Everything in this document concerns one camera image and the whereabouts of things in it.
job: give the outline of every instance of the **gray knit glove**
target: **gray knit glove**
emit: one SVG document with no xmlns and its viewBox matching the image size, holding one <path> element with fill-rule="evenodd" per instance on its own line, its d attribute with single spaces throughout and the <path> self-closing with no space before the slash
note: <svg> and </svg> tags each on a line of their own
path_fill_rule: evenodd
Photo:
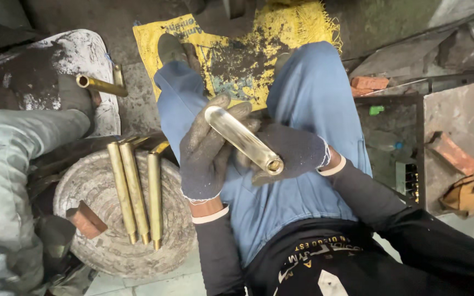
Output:
<svg viewBox="0 0 474 296">
<path fill-rule="evenodd" d="M 257 171 L 252 177 L 254 186 L 295 178 L 327 165 L 330 161 L 328 144 L 314 133 L 273 123 L 264 127 L 256 135 L 283 159 L 284 170 L 276 176 L 262 170 Z"/>
<path fill-rule="evenodd" d="M 210 106 L 227 108 L 230 101 L 226 94 L 209 101 L 180 142 L 182 193 L 190 201 L 209 200 L 221 192 L 233 146 L 225 144 L 226 140 L 206 122 L 204 113 Z M 251 111 L 252 105 L 248 102 L 228 109 L 239 120 L 246 118 Z M 244 121 L 243 124 L 250 125 L 251 122 Z"/>
</svg>

